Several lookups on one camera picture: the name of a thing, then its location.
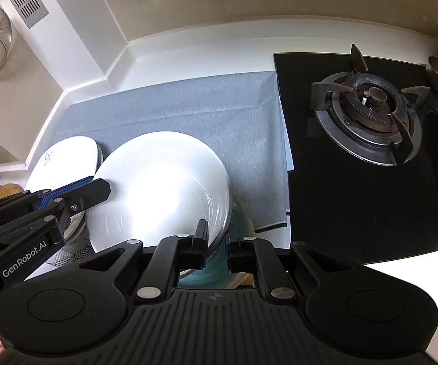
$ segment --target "teal plate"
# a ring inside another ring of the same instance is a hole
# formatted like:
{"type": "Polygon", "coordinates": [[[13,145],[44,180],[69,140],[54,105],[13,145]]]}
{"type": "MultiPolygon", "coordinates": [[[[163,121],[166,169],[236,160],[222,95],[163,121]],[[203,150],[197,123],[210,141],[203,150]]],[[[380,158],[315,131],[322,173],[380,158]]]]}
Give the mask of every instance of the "teal plate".
{"type": "MultiPolygon", "coordinates": [[[[236,198],[234,199],[233,211],[230,215],[230,224],[234,225],[234,231],[238,238],[254,236],[251,221],[236,198]]],[[[224,240],[207,261],[206,267],[180,279],[178,288],[218,290],[234,288],[234,285],[241,283],[246,275],[244,273],[230,273],[227,269],[224,240]]]]}

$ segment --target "burner cap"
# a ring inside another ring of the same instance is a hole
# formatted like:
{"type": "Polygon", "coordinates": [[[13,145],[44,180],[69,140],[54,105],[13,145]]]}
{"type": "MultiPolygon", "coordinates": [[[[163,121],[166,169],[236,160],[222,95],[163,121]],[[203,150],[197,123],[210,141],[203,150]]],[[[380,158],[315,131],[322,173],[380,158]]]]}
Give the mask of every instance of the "burner cap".
{"type": "Polygon", "coordinates": [[[381,107],[383,103],[388,100],[388,96],[383,92],[383,89],[372,86],[368,90],[365,90],[364,96],[367,100],[371,101],[376,107],[381,107]]]}
{"type": "Polygon", "coordinates": [[[344,84],[354,89],[342,95],[342,108],[363,127],[380,133],[396,133],[392,112],[407,126],[406,101],[395,86],[377,75],[361,73],[348,77],[344,84]]]}

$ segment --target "blue gripper pad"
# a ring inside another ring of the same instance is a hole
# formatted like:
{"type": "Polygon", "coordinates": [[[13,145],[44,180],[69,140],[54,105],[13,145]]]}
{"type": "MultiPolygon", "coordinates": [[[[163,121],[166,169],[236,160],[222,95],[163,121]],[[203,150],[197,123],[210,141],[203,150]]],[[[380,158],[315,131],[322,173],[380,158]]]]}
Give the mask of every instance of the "blue gripper pad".
{"type": "Polygon", "coordinates": [[[85,185],[92,181],[94,179],[93,176],[86,177],[84,179],[81,179],[79,181],[75,181],[74,183],[71,183],[66,186],[62,186],[61,188],[55,189],[54,191],[49,192],[41,201],[39,205],[36,206],[37,210],[40,210],[42,208],[47,207],[47,205],[50,203],[51,200],[56,199],[57,197],[61,197],[63,194],[65,194],[68,191],[71,191],[75,188],[78,188],[82,185],[85,185]]]}

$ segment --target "gas stove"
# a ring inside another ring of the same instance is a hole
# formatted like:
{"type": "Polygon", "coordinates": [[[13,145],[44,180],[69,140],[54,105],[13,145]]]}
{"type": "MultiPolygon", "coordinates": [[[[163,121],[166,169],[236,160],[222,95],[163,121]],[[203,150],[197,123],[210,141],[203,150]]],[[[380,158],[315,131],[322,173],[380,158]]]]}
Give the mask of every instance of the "gas stove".
{"type": "Polygon", "coordinates": [[[438,95],[425,67],[355,45],[274,59],[292,240],[363,263],[438,250],[438,95]]]}

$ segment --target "white plate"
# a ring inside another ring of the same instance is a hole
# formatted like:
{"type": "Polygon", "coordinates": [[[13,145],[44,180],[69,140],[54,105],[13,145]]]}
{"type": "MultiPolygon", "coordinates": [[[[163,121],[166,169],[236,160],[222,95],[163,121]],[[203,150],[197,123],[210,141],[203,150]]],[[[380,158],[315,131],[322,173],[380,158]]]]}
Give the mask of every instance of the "white plate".
{"type": "Polygon", "coordinates": [[[87,228],[99,252],[128,239],[155,246],[166,236],[194,234],[199,219],[209,245],[222,241],[232,211],[229,176],[200,140],[177,132],[136,137],[116,149],[95,178],[111,186],[109,199],[87,210],[87,228]]]}
{"type": "MultiPolygon", "coordinates": [[[[36,192],[55,190],[88,176],[93,176],[100,164],[100,150],[89,137],[76,136],[57,142],[43,153],[31,172],[25,189],[36,192]]],[[[84,213],[71,217],[65,230],[65,241],[80,225],[84,213]]]]}

